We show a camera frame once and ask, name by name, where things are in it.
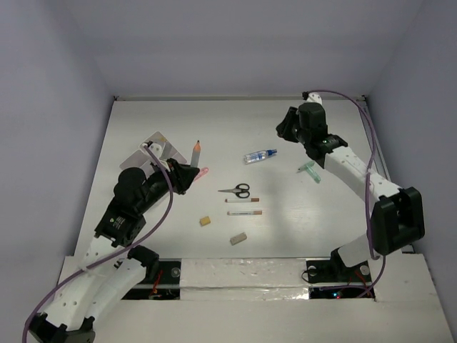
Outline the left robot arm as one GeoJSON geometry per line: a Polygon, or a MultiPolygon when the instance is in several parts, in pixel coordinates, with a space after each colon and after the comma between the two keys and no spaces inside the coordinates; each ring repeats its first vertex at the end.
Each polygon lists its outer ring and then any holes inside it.
{"type": "Polygon", "coordinates": [[[184,194],[199,172],[175,159],[150,176],[138,167],[123,170],[79,270],[39,303],[26,320],[22,337],[93,342],[100,323],[126,293],[158,274],[158,254],[137,239],[146,224],[145,213],[166,195],[184,194]]]}

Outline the small spray bottle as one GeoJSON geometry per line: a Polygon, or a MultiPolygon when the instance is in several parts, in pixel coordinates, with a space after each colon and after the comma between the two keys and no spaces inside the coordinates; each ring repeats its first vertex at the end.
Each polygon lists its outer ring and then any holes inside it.
{"type": "Polygon", "coordinates": [[[266,149],[266,150],[261,150],[261,151],[255,151],[249,154],[246,154],[243,157],[243,161],[245,164],[253,164],[257,163],[260,161],[264,161],[266,159],[269,159],[277,154],[276,149],[266,149]]]}

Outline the pencil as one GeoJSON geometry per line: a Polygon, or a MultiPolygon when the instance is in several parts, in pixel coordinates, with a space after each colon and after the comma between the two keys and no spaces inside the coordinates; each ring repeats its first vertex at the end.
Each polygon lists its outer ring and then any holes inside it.
{"type": "Polygon", "coordinates": [[[191,163],[190,163],[191,167],[195,167],[195,168],[198,167],[200,154],[201,154],[201,145],[200,145],[200,141],[198,140],[192,150],[191,163]]]}

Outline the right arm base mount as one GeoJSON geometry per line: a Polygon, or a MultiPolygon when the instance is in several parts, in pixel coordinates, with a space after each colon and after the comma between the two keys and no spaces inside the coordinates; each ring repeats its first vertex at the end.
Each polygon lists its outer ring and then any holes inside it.
{"type": "Polygon", "coordinates": [[[309,299],[373,299],[369,291],[372,277],[368,262],[337,269],[330,259],[311,259],[301,273],[308,285],[309,299]]]}

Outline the pink highlighter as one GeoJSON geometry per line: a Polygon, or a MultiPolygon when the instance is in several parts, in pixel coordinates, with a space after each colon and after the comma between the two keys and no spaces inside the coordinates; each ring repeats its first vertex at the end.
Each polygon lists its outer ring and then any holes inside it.
{"type": "Polygon", "coordinates": [[[196,181],[196,180],[200,179],[201,177],[205,176],[208,172],[209,172],[208,167],[204,167],[204,168],[200,169],[200,172],[196,175],[194,180],[196,181]]]}

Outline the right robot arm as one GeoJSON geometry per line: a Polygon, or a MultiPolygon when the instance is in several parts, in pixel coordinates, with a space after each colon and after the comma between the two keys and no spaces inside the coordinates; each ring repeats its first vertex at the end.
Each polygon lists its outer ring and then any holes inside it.
{"type": "Polygon", "coordinates": [[[321,104],[305,102],[290,107],[276,133],[286,141],[302,144],[311,160],[338,177],[366,206],[366,233],[319,262],[310,282],[344,282],[360,264],[424,237],[421,193],[383,178],[364,164],[345,140],[329,133],[321,104]]]}

